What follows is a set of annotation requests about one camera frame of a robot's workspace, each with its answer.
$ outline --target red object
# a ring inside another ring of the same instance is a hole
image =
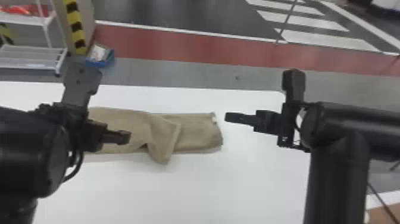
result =
[[[43,16],[49,16],[49,7],[47,5],[40,6],[43,11]],[[36,4],[31,5],[4,5],[0,6],[0,11],[10,14],[18,14],[18,15],[32,15],[32,16],[40,16],[39,7]]]
[[[18,15],[31,15],[28,10],[29,5],[11,5],[5,6],[1,8],[1,11],[10,14],[18,14]]]
[[[41,5],[40,7],[42,8],[43,16],[48,17],[49,16],[49,7],[47,5]],[[31,13],[31,15],[40,16],[38,5],[36,5],[36,4],[29,5],[28,10]]]

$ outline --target red floor stripe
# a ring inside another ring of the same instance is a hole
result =
[[[400,60],[373,52],[103,25],[97,27],[94,40],[122,58],[400,76]]]

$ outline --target floor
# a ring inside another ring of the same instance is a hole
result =
[[[307,101],[400,111],[400,24],[357,7],[312,0],[93,3],[93,39],[117,56],[103,70],[104,84],[280,90],[282,71],[296,67],[307,72]],[[61,81],[21,70],[0,70],[0,80]],[[400,188],[391,165],[371,165],[379,191]]]

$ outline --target cloth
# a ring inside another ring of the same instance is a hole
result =
[[[98,154],[135,153],[147,150],[159,163],[173,152],[200,152],[221,146],[215,114],[152,114],[144,111],[94,107],[89,118],[108,124],[110,130],[132,133],[127,145],[104,144]]]
[[[388,205],[393,215],[400,220],[400,204]],[[370,214],[370,221],[368,224],[395,224],[387,211],[383,207],[378,207],[368,211]]]

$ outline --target white floor marking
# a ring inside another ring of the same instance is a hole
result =
[[[268,1],[268,0],[246,0],[247,3],[251,5],[257,5],[261,7],[267,7],[267,8],[277,8],[279,10],[290,10],[292,8],[292,4],[287,4],[287,3],[282,3],[282,2],[273,2],[273,1]],[[302,6],[302,5],[296,5],[293,9],[295,12],[300,12],[300,13],[308,13],[308,14],[315,14],[315,15],[324,15],[323,13],[319,12],[315,8],[307,7],[307,6]]]
[[[174,32],[174,33],[187,33],[194,35],[203,35],[203,36],[216,36],[220,38],[233,38],[233,39],[242,39],[249,41],[262,41],[262,42],[275,42],[275,39],[270,38],[255,38],[251,36],[238,36],[238,35],[230,35],[223,33],[211,33],[211,32],[203,32],[203,31],[194,31],[194,30],[184,30],[184,29],[174,29],[174,28],[166,28],[160,26],[146,26],[139,24],[131,24],[131,23],[118,23],[104,20],[96,20],[96,24],[106,25],[106,26],[119,26],[119,27],[129,27],[129,28],[137,28],[137,29],[145,29],[145,30],[159,30],[166,32]]]
[[[386,52],[386,51],[384,51],[382,53],[386,54],[386,55],[390,55],[390,56],[399,56],[400,55],[400,53],[396,53],[396,52]]]
[[[322,35],[294,30],[284,30],[282,37],[288,42],[293,43],[380,52],[380,50],[362,39],[344,38],[341,36]]]
[[[347,12],[346,10],[342,9],[341,7],[338,7],[337,5],[335,5],[331,2],[321,1],[321,3],[323,5],[329,7],[331,10],[336,11],[337,13],[341,14],[342,16],[350,19],[354,23],[360,25],[361,27],[365,28],[369,32],[375,34],[379,38],[383,39],[384,41],[390,43],[391,45],[397,47],[400,50],[400,41],[397,38],[387,34],[386,32],[382,31],[381,29],[377,28],[376,26],[369,24],[365,20]]]
[[[281,13],[270,13],[266,11],[257,11],[265,20],[274,21],[278,23],[284,23],[286,20],[287,14]],[[289,24],[301,25],[301,26],[310,26],[322,29],[330,29],[330,30],[340,30],[348,32],[349,30],[341,26],[339,23],[329,20],[320,20],[316,18],[308,18],[303,16],[291,15],[289,20],[287,21]]]
[[[284,1],[295,2],[295,0],[284,0]],[[305,3],[305,2],[303,0],[297,0],[297,3]]]

